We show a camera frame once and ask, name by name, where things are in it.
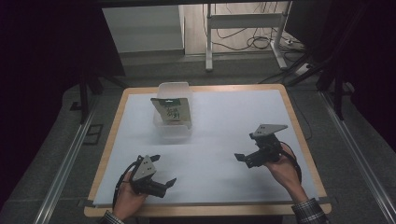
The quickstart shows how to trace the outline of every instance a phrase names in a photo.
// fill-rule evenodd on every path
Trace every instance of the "person's right hand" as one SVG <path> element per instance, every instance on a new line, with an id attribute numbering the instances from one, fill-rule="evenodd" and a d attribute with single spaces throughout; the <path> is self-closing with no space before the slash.
<path id="1" fill-rule="evenodd" d="M 281 146 L 284 151 L 295 158 L 291 149 L 287 145 L 281 144 Z M 288 191 L 290 197 L 295 203 L 308 201 L 308 197 L 300 184 L 297 171 L 287 157 L 282 155 L 279 161 L 266 162 L 264 165 L 270 170 L 274 179 Z"/>
<path id="2" fill-rule="evenodd" d="M 121 220 L 131 217 L 143 205 L 147 194 L 136 194 L 129 183 L 131 172 L 124 177 L 120 186 L 120 193 L 113 209 L 113 215 Z"/>

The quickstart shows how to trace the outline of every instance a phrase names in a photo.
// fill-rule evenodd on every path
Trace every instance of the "metal stand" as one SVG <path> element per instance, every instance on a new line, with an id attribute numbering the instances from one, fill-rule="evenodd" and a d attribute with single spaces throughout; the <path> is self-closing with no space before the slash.
<path id="1" fill-rule="evenodd" d="M 237 14 L 237 15 L 212 15 L 211 4 L 207 4 L 207 41 L 206 41 L 206 71 L 213 70 L 212 29 L 234 28 L 268 28 L 278 27 L 276 38 L 271 41 L 271 48 L 276 56 L 280 69 L 287 65 L 279 50 L 279 42 L 286 24 L 291 2 L 288 2 L 282 13 L 273 14 Z"/>
<path id="2" fill-rule="evenodd" d="M 79 97 L 81 101 L 81 106 L 79 107 L 79 109 L 81 110 L 81 124 L 86 121 L 90 113 L 88 106 L 87 86 L 90 88 L 92 94 L 94 95 L 100 95 L 103 93 L 104 88 L 98 78 L 99 76 L 104 77 L 105 79 L 111 81 L 117 86 L 120 86 L 124 90 L 129 88 L 127 84 L 119 81 L 115 77 L 107 75 L 106 73 L 98 69 L 94 69 L 91 72 L 87 72 L 84 70 L 79 71 Z"/>

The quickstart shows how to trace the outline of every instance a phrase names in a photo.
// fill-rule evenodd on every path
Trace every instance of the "plastic container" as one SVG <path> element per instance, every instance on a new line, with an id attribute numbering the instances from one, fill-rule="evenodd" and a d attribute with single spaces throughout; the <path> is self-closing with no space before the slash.
<path id="1" fill-rule="evenodd" d="M 192 91 L 187 82 L 164 82 L 158 88 L 157 98 L 187 98 L 189 100 L 190 113 L 192 109 Z M 163 138 L 186 138 L 191 136 L 192 131 L 192 116 L 191 122 L 184 122 L 181 125 L 167 125 L 163 124 L 163 119 L 160 113 L 154 108 L 154 125 L 157 128 L 160 136 Z"/>

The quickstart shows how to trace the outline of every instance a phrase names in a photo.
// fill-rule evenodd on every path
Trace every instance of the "wall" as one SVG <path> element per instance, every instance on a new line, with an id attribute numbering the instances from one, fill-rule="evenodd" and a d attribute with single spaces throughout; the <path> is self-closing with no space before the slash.
<path id="1" fill-rule="evenodd" d="M 119 53 L 184 49 L 182 6 L 116 7 L 103 11 Z"/>

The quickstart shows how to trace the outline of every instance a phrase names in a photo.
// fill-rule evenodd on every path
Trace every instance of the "person's left hand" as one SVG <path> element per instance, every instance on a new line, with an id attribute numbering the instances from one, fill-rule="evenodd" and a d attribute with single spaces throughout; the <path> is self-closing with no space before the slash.
<path id="1" fill-rule="evenodd" d="M 129 183 L 131 172 L 128 172 L 120 186 L 119 196 L 114 205 L 113 215 L 121 220 L 131 217 L 139 210 L 148 197 L 147 194 L 136 194 Z"/>

